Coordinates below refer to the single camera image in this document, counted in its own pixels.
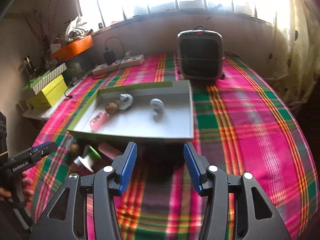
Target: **blue rubber pad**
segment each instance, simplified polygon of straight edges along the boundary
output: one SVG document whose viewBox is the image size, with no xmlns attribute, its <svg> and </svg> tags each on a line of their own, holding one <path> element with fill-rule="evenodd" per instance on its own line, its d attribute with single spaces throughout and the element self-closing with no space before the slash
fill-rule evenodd
<svg viewBox="0 0 320 240">
<path fill-rule="evenodd" d="M 134 143 L 128 155 L 127 162 L 125 163 L 124 168 L 120 174 L 119 192 L 121 196 L 128 188 L 136 160 L 137 160 L 137 145 Z"/>
<path fill-rule="evenodd" d="M 199 171 L 199 168 L 196 164 L 196 161 L 192 155 L 192 152 L 188 144 L 184 145 L 183 156 L 184 156 L 184 161 L 186 162 L 188 167 L 193 188 L 200 195 L 200 193 L 203 191 L 203 187 L 201 183 L 201 173 Z"/>
</svg>

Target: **orange container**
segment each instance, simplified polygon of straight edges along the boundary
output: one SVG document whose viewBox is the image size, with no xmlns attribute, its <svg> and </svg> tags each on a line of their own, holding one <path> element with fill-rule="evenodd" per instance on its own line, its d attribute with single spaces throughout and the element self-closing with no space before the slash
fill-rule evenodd
<svg viewBox="0 0 320 240">
<path fill-rule="evenodd" d="M 55 53 L 51 54 L 52 59 L 58 60 L 58 62 L 63 63 L 73 57 L 79 55 L 81 52 L 91 48 L 93 46 L 92 36 L 85 36 L 82 39 L 73 41 L 63 48 L 59 49 Z"/>
</svg>

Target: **pink plastic toy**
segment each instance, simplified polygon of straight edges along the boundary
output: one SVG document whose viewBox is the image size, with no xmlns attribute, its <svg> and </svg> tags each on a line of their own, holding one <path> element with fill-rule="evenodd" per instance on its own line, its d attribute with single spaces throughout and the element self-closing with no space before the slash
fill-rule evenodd
<svg viewBox="0 0 320 240">
<path fill-rule="evenodd" d="M 96 132 L 100 129 L 101 125 L 107 120 L 108 114 L 100 111 L 94 118 L 89 122 L 89 126 L 92 131 Z"/>
</svg>

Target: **metal bolt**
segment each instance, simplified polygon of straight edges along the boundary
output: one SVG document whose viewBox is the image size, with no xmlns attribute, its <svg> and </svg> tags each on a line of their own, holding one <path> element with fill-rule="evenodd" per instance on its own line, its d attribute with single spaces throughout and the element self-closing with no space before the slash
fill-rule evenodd
<svg viewBox="0 0 320 240">
<path fill-rule="evenodd" d="M 111 171 L 113 171 L 113 167 L 112 167 L 112 166 L 105 166 L 105 167 L 103 168 L 103 171 L 104 171 L 104 172 L 111 172 Z"/>
<path fill-rule="evenodd" d="M 78 178 L 78 174 L 76 174 L 76 173 L 71 173 L 69 175 L 69 179 L 76 179 L 76 178 Z"/>
<path fill-rule="evenodd" d="M 209 171 L 212 171 L 212 172 L 216 172 L 218 170 L 218 167 L 217 166 L 214 166 L 214 165 L 210 165 L 208 167 Z"/>
<path fill-rule="evenodd" d="M 252 179 L 252 178 L 253 178 L 253 176 L 252 176 L 252 174 L 251 174 L 250 172 L 245 172 L 245 173 L 243 174 L 243 176 L 244 176 L 246 179 Z"/>
</svg>

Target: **black heater grille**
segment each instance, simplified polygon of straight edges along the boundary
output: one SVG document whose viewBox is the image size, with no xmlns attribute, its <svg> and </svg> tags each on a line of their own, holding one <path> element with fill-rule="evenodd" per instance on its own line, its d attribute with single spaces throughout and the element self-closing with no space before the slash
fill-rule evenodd
<svg viewBox="0 0 320 240">
<path fill-rule="evenodd" d="M 215 40 L 182 39 L 180 43 L 182 69 L 187 76 L 216 77 L 219 45 Z"/>
</svg>

